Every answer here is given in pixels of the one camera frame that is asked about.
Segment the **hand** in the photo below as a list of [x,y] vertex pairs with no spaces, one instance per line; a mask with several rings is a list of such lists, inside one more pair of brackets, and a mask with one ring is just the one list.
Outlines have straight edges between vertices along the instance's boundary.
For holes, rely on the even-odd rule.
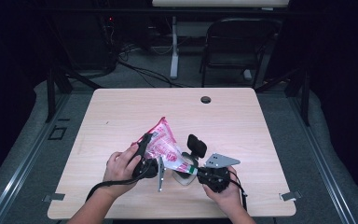
[[[131,161],[132,156],[137,150],[138,144],[134,144],[124,152],[113,153],[110,156],[109,161],[106,163],[103,181],[132,179],[133,170],[141,160],[141,156],[138,155]],[[107,193],[115,200],[122,194],[132,189],[135,185],[136,183],[130,185],[113,185],[110,187],[103,187],[102,189],[106,190]]]
[[[234,174],[237,173],[237,171],[232,166],[228,166],[228,170]],[[234,181],[237,181],[237,177],[235,177],[234,174],[230,174],[230,178]],[[240,189],[235,184],[229,183],[228,188],[220,193],[213,192],[207,185],[202,186],[206,192],[206,195],[214,200],[220,209],[222,209],[222,211],[229,217],[230,214],[237,211],[238,209],[243,209]]]

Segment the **chair leg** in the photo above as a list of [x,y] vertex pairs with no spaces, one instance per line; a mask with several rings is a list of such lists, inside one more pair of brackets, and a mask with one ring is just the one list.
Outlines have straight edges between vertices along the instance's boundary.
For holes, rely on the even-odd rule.
[[206,75],[206,65],[203,64],[202,65],[202,82],[201,82],[202,88],[204,88],[204,86],[205,86],[205,75]]
[[255,77],[252,83],[252,89],[255,89],[255,84],[257,83],[258,74],[260,73],[260,67],[261,67],[261,63],[263,62],[263,58],[264,58],[264,50],[261,51],[260,58],[258,59],[257,68],[255,69]]
[[203,57],[202,57],[202,59],[201,59],[201,64],[200,64],[200,70],[199,70],[199,73],[201,73],[201,72],[202,72],[203,62],[204,62],[204,59],[203,59]]

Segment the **small black object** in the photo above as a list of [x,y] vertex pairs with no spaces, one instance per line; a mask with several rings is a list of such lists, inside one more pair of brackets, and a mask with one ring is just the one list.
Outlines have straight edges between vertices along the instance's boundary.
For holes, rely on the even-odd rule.
[[201,184],[206,184],[214,192],[220,193],[228,187],[230,173],[227,167],[218,169],[199,167],[197,178]]
[[138,151],[133,155],[131,159],[134,157],[141,155],[141,160],[136,165],[135,169],[133,170],[132,177],[136,178],[140,174],[145,172],[145,178],[153,178],[158,173],[158,162],[156,159],[145,159],[145,152],[147,144],[152,139],[152,133],[145,133],[142,137],[142,141],[138,143]]
[[187,138],[187,147],[191,150],[192,156],[204,158],[207,147],[192,133]]

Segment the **gray floor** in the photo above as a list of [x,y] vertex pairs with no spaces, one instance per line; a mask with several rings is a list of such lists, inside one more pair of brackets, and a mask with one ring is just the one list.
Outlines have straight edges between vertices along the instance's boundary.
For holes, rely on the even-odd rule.
[[[175,83],[200,87],[200,48],[183,44],[180,48],[179,78]],[[169,76],[171,53],[133,50],[128,64]],[[222,79],[214,72],[209,84],[237,86],[243,81],[240,71],[230,71]],[[153,86],[169,85],[145,77]],[[118,65],[110,75],[92,81],[106,88],[152,88],[136,72]],[[63,167],[75,141],[92,90],[71,80],[75,90],[70,95],[57,92],[58,113],[53,121],[47,117],[47,91],[43,82],[35,88],[37,101],[20,137],[0,169],[0,223],[57,223],[47,217],[49,203],[45,195],[55,191]],[[296,201],[297,212],[292,217],[277,217],[277,223],[358,223],[358,188],[329,142],[329,133],[317,97],[310,97],[310,127],[298,117],[297,98],[286,98],[282,83],[272,90],[257,94],[277,149],[290,190],[300,190],[303,198]],[[64,127],[62,140],[49,140],[54,127]],[[273,223],[271,217],[255,217],[257,223]],[[115,220],[114,223],[226,223],[226,220]]]

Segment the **black cable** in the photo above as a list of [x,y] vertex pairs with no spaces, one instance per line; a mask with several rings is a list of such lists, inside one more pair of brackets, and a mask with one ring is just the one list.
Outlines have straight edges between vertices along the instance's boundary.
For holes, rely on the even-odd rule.
[[216,178],[219,178],[219,179],[223,179],[223,180],[226,180],[226,181],[229,181],[233,184],[235,184],[240,190],[241,190],[241,199],[242,199],[242,206],[243,208],[247,211],[247,203],[246,203],[246,197],[248,196],[246,193],[245,193],[245,190],[243,189],[242,185],[241,185],[241,182],[240,182],[240,179],[238,178],[238,176],[236,174],[234,174],[234,176],[237,178],[237,181],[234,181],[232,180],[231,178],[228,179],[228,178],[225,178],[223,176],[220,176],[220,175],[211,175],[209,174],[209,176],[212,176],[212,177],[216,177]]
[[86,201],[88,201],[89,198],[92,196],[92,194],[94,194],[95,190],[97,190],[100,187],[110,187],[112,185],[130,185],[130,184],[133,184],[133,183],[137,182],[140,179],[143,179],[146,176],[147,171],[150,169],[151,164],[152,163],[148,163],[147,166],[146,166],[145,171],[143,173],[141,173],[140,175],[136,176],[133,179],[128,179],[128,180],[109,180],[109,181],[104,181],[104,182],[101,182],[101,183],[95,185],[89,191],[89,195],[87,196]]
[[180,87],[180,88],[191,87],[191,86],[187,86],[187,85],[184,85],[184,84],[173,83],[167,77],[165,77],[164,75],[162,75],[160,73],[157,73],[157,72],[154,72],[154,71],[151,71],[151,70],[148,70],[148,69],[145,69],[145,68],[136,67],[136,66],[130,65],[128,63],[124,63],[122,61],[118,61],[118,63],[123,65],[123,66],[125,66],[125,67],[127,67],[127,68],[130,68],[131,70],[134,70],[135,72],[137,72],[145,80],[145,82],[147,82],[147,84],[149,84],[152,87],[155,87],[155,86],[153,86],[151,83],[149,83],[145,79],[145,77],[143,75],[158,79],[159,81],[162,81],[162,82],[165,82],[165,83],[170,85],[170,88],[172,86]]
[[127,62],[129,60],[129,53],[132,51],[131,44],[123,44],[123,47],[121,48],[121,52],[118,54],[118,57],[124,61]]

